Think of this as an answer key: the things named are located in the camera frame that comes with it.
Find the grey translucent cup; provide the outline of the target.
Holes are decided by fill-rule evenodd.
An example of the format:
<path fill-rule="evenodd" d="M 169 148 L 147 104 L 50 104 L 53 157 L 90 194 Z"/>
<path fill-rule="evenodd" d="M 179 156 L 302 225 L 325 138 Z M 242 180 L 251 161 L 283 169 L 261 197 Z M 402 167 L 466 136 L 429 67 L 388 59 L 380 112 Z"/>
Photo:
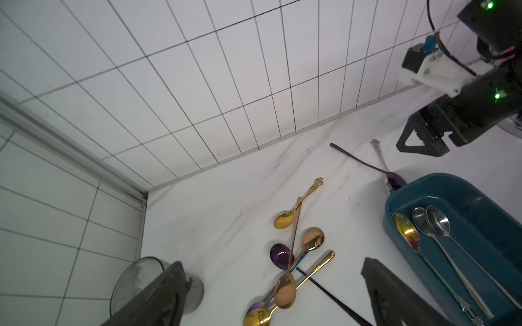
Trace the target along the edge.
<path fill-rule="evenodd" d="M 171 263 L 152 256 L 144 257 L 132 263 L 116 283 L 110 300 L 110 316 L 144 290 L 155 278 L 159 277 Z M 200 278 L 185 272 L 188 286 L 184 315 L 194 312 L 203 301 L 205 287 Z"/>

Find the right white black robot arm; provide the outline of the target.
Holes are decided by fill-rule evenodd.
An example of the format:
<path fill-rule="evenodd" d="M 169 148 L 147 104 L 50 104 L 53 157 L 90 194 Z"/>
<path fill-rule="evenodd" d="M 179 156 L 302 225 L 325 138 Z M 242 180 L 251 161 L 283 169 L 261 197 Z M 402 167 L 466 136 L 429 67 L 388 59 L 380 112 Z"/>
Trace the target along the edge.
<path fill-rule="evenodd" d="M 471 1 L 458 18 L 477 35 L 481 57 L 496 67 L 478 75 L 450 54 L 437 29 L 409 48 L 400 81 L 443 96 L 409 117 L 396 144 L 400 152 L 444 156 L 445 133 L 462 147 L 521 113 L 521 2 Z"/>

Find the teal plastic storage box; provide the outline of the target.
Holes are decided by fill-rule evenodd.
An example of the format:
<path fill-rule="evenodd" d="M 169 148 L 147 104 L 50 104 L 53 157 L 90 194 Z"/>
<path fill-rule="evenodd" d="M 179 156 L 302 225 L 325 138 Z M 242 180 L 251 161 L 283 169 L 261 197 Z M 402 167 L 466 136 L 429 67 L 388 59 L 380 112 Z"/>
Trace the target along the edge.
<path fill-rule="evenodd" d="M 521 224 L 471 183 L 449 174 L 427 175 L 388 197 L 383 216 L 387 235 L 454 325 L 471 322 L 391 219 L 393 213 L 400 213 L 410 220 L 414 208 L 429 206 L 447 216 L 450 235 L 437 239 L 494 318 L 484 315 L 440 247 L 425 234 L 420 234 L 421 252 L 487 325 L 520 325 L 521 309 L 510 298 L 521 301 Z"/>

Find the copper iridescent spoon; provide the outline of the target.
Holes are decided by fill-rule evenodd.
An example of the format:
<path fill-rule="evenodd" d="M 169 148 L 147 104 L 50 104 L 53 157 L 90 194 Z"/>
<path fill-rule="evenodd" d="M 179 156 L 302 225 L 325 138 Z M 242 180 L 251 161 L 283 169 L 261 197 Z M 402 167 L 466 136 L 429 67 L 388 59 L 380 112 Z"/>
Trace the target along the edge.
<path fill-rule="evenodd" d="M 325 239 L 325 235 L 324 235 L 324 232 L 322 231 L 322 229 L 317 228 L 317 227 L 312 227 L 312 228 L 308 229 L 303 235 L 302 248 L 299 253 L 299 256 L 296 258 L 295 262 L 292 265 L 291 272 L 293 272 L 299 266 L 299 264 L 308 254 L 308 252 L 320 248 L 322 243 L 324 242 L 324 239 Z M 271 290 L 269 295 L 262 302 L 253 304 L 247 311 L 247 314 L 249 314 L 251 311 L 254 311 L 256 309 L 266 308 L 266 305 L 273 299 L 273 293 L 274 293 L 274 288 Z"/>

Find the small gold ornate spoon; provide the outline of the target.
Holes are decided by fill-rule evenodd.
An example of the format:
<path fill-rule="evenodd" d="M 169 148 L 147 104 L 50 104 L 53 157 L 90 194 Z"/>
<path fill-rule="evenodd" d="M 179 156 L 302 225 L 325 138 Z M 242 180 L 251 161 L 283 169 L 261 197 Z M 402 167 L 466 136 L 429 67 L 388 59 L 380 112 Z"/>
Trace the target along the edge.
<path fill-rule="evenodd" d="M 282 211 L 278 216 L 275 218 L 273 226 L 277 230 L 282 230 L 284 228 L 287 228 L 291 226 L 294 222 L 295 214 L 297 211 L 297 208 L 303 203 L 303 201 L 309 197 L 312 193 L 314 193 L 315 190 L 317 190 L 319 187 L 321 187 L 324 184 L 324 179 L 322 177 L 317 178 L 314 181 L 314 184 L 310 187 L 308 192 L 301 198 L 297 200 L 296 205 L 294 208 L 290 211 Z"/>

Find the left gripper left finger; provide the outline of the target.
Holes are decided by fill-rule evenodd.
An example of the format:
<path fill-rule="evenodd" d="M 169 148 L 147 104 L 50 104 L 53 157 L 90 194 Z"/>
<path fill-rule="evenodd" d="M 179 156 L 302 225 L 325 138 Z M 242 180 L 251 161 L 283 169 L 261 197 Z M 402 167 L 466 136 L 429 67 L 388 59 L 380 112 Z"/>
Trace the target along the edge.
<path fill-rule="evenodd" d="M 103 324 L 179 325 L 187 291 L 182 263 L 171 263 L 167 270 Z"/>

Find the silver plain spoon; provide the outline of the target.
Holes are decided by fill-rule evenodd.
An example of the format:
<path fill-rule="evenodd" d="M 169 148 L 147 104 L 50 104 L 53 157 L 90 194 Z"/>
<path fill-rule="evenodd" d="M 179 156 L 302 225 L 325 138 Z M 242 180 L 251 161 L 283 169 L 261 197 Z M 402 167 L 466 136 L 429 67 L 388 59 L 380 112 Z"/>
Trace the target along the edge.
<path fill-rule="evenodd" d="M 445 250 L 445 248 L 442 246 L 440 241 L 437 239 L 434 229 L 428 222 L 428 216 L 427 216 L 426 209 L 424 209 L 423 207 L 414 208 L 413 212 L 412 212 L 412 218 L 413 218 L 413 222 L 416 225 L 416 227 L 421 232 L 423 232 L 425 235 L 429 236 L 440 247 L 440 250 L 443 252 L 443 254 L 447 258 L 448 262 L 451 264 L 452 268 L 454 269 L 455 273 L 459 277 L 460 281 L 465 286 L 466 291 L 471 295 L 472 299 L 478 304 L 479 308 L 484 313 L 484 315 L 488 319 L 493 319 L 494 318 L 493 312 L 490 310 L 490 308 L 484 302 L 484 300 L 479 295 L 477 290 L 474 288 L 474 286 L 471 284 L 471 282 L 466 278 L 466 276 L 462 273 L 462 271 L 458 268 L 458 266 L 452 260 L 452 258 L 448 254 L 448 252 Z"/>

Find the rainbow gold spoon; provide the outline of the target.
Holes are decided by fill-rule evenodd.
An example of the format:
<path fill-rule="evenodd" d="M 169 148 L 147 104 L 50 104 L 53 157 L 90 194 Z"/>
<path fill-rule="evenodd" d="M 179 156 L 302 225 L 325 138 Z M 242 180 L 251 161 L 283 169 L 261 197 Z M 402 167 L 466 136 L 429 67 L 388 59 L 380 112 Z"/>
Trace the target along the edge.
<path fill-rule="evenodd" d="M 432 273 L 437 276 L 440 282 L 444 285 L 446 290 L 451 294 L 454 301 L 458 304 L 458 306 L 461 308 L 461 311 L 463 314 L 468 318 L 468 320 L 473 325 L 486 325 L 484 320 L 481 319 L 480 316 L 478 316 L 473 309 L 471 308 L 470 304 L 467 303 L 461 296 L 459 296 L 451 287 L 450 284 L 440 275 L 437 269 L 429 262 L 429 260 L 425 257 L 425 255 L 421 252 L 420 248 L 420 235 L 418 234 L 418 231 L 416 227 L 413 225 L 413 223 L 407 219 L 403 214 L 400 213 L 393 213 L 391 215 L 391 220 L 393 221 L 395 227 L 397 228 L 398 232 L 402 235 L 402 237 L 406 240 L 406 242 L 409 244 L 409 246 L 412 248 L 412 250 L 421 258 L 423 259 L 426 266 L 428 266 Z"/>

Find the chrome glass holder stand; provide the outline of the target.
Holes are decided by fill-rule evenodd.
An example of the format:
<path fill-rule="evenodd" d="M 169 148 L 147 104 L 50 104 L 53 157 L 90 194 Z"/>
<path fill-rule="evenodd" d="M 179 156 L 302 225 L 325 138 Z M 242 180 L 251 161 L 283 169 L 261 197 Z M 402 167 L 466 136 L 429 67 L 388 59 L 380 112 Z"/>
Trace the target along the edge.
<path fill-rule="evenodd" d="M 506 131 L 509 134 L 514 135 L 515 137 L 522 138 L 522 120 L 521 120 L 521 112 L 516 115 L 512 115 L 501 122 L 498 123 L 498 126 Z"/>

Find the silver ornate-handle spoon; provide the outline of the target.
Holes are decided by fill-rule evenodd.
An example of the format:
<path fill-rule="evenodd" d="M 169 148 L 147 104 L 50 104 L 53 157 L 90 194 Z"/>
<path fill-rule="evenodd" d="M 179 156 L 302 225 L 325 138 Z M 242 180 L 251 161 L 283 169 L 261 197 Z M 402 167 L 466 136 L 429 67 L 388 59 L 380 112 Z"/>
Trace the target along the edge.
<path fill-rule="evenodd" d="M 381 165 L 383 167 L 383 170 L 386 171 L 386 172 L 389 172 L 389 169 L 388 169 L 387 164 L 385 162 L 385 159 L 383 157 L 380 141 L 378 139 L 372 139 L 371 140 L 371 145 L 374 147 L 377 155 L 379 156 L 379 160 L 380 160 L 380 163 L 381 163 Z M 386 192 L 388 194 L 391 194 L 394 191 L 392 185 L 387 180 L 387 177 L 384 178 L 384 185 L 385 185 Z"/>

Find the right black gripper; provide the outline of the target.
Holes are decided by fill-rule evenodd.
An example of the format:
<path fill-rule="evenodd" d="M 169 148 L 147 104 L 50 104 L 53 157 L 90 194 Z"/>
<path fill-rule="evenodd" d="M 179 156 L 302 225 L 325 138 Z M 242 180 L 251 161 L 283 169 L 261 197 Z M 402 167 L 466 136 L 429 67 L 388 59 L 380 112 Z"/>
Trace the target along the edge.
<path fill-rule="evenodd" d="M 441 157 L 454 145 L 467 145 L 502 120 L 521 112 L 521 61 L 506 61 L 450 98 L 436 99 L 409 117 L 396 144 L 402 153 Z"/>

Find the dark purple long spoon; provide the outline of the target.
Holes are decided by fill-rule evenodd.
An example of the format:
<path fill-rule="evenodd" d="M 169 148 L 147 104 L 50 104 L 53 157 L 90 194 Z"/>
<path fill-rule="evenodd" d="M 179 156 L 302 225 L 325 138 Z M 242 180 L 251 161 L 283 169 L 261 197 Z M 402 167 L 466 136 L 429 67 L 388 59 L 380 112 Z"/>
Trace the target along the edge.
<path fill-rule="evenodd" d="M 343 148 L 341 148 L 340 146 L 334 144 L 334 143 L 331 143 L 330 144 L 330 147 L 340 151 L 341 153 L 344 153 L 345 155 L 347 155 L 348 157 L 354 159 L 355 161 L 357 161 L 358 163 L 366 166 L 366 167 L 369 167 L 369 168 L 372 168 L 378 172 L 381 172 L 385 175 L 385 177 L 387 177 L 387 180 L 390 182 L 391 186 L 393 187 L 394 189 L 394 192 L 396 190 L 399 190 L 401 189 L 402 187 L 405 187 L 407 185 L 407 182 L 404 178 L 402 178 L 399 174 L 397 173 L 394 173 L 394 172 L 386 172 L 384 171 L 383 169 L 381 168 L 377 168 L 371 164 L 368 164 L 366 162 L 364 162 L 363 160 L 360 160 L 359 158 L 355 157 L 354 155 L 352 155 L 351 153 L 349 153 L 348 151 L 344 150 Z"/>

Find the rose gold spoon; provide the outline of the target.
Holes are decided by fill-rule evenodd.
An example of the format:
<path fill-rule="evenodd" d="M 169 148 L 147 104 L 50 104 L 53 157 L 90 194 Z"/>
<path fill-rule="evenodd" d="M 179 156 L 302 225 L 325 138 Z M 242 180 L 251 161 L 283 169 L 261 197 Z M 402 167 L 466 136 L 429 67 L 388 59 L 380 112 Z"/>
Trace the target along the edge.
<path fill-rule="evenodd" d="M 297 208 L 294 218 L 294 231 L 291 242 L 290 259 L 287 271 L 279 278 L 273 293 L 274 303 L 281 309 L 290 308 L 296 300 L 296 281 L 292 276 L 292 265 L 295 259 L 292 257 L 296 242 L 296 233 L 299 226 L 299 218 L 302 204 Z"/>

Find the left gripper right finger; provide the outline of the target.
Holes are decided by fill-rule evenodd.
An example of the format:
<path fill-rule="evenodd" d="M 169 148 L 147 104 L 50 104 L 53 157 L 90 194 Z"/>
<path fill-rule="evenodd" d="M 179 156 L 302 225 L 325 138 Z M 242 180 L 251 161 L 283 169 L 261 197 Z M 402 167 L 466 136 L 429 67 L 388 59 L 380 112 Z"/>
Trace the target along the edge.
<path fill-rule="evenodd" d="M 377 325 L 451 325 L 379 260 L 366 258 L 361 274 Z"/>

